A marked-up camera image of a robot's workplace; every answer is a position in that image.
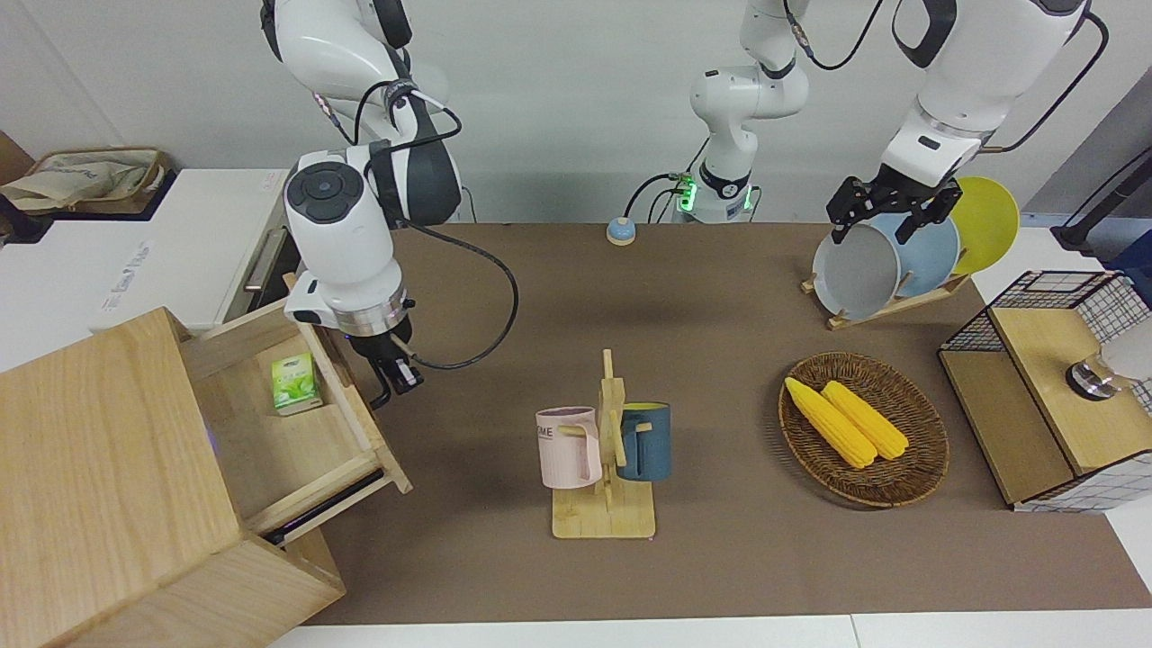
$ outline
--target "blue mug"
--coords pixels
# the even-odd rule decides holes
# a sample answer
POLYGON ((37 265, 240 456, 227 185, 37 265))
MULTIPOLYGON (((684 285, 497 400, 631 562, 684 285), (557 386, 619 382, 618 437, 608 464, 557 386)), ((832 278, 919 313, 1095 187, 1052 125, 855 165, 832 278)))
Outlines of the blue mug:
POLYGON ((620 421, 628 464, 621 479, 658 482, 672 475, 672 408, 667 402, 626 402, 620 421))

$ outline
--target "mug handle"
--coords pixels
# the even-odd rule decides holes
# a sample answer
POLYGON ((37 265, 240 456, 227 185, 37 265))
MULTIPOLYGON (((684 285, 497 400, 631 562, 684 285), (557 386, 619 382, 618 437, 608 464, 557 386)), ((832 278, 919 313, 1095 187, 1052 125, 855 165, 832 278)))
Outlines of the mug handle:
POLYGON ((589 427, 583 423, 576 425, 559 425, 560 434, 569 437, 584 437, 584 445, 581 446, 584 457, 581 461, 579 476, 582 480, 588 480, 592 477, 592 453, 588 451, 588 439, 592 437, 592 432, 589 427))
POLYGON ((636 474, 644 474, 644 444, 641 442, 641 432, 651 432, 652 423, 644 422, 636 424, 636 474))

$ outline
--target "white wall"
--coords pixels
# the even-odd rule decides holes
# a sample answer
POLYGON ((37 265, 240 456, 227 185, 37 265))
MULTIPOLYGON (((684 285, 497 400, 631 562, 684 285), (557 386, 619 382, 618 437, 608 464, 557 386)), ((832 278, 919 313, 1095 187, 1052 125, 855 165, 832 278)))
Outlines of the white wall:
MULTIPOLYGON (((1109 175, 1152 145, 1150 107, 1152 71, 1145 73, 1128 96, 1116 104, 1092 135, 1032 197, 1026 209, 1039 213, 1071 213, 1109 175)), ((1116 182, 1130 171, 1121 174, 1116 182)), ((1137 189, 1113 213, 1152 218, 1152 182, 1137 189)))
MULTIPOLYGON (((988 5, 1002 0, 970 0, 988 5)), ((821 0, 806 24, 836 59, 871 3, 821 0)), ((755 129, 759 218, 824 219, 847 174, 871 176, 922 73, 881 12, 859 58, 808 67, 811 101, 755 129)), ((185 166, 288 166, 341 145, 273 59, 256 0, 0 0, 0 129, 33 156, 77 144, 157 145, 185 166)), ((682 168, 706 134, 688 105, 696 74, 743 65, 741 0, 409 0, 414 56, 442 67, 465 129, 452 142, 482 219, 606 220, 639 180, 682 168)), ((1113 45, 1029 144, 973 163, 1021 203, 1047 181, 1152 62, 1145 0, 1096 2, 1113 45)), ((1085 29, 1023 100, 998 141, 1046 107, 1094 47, 1085 29)))

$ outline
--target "yellow plate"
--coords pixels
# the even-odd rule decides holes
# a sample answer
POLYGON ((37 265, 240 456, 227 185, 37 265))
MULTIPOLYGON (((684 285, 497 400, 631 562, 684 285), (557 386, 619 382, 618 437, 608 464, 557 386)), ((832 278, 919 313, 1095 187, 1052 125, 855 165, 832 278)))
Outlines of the yellow plate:
POLYGON ((1020 208, 1003 184, 990 178, 961 178, 964 195, 952 210, 952 220, 960 231, 960 244, 965 250, 956 274, 971 274, 1000 261, 1020 231, 1020 208))

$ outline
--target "yellow corn cob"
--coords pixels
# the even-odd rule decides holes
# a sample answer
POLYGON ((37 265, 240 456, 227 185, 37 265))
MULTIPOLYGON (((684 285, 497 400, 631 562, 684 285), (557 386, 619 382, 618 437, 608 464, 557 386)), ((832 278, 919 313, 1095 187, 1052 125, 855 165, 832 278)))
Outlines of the yellow corn cob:
POLYGON ((785 378, 785 385, 801 414, 849 466, 864 468, 876 461, 876 446, 872 442, 823 395, 795 378, 785 378))
POLYGON ((880 457, 895 459, 908 450, 908 437, 866 400, 852 393, 843 384, 832 380, 824 386, 824 391, 820 393, 849 421, 855 423, 859 431, 864 432, 880 457))

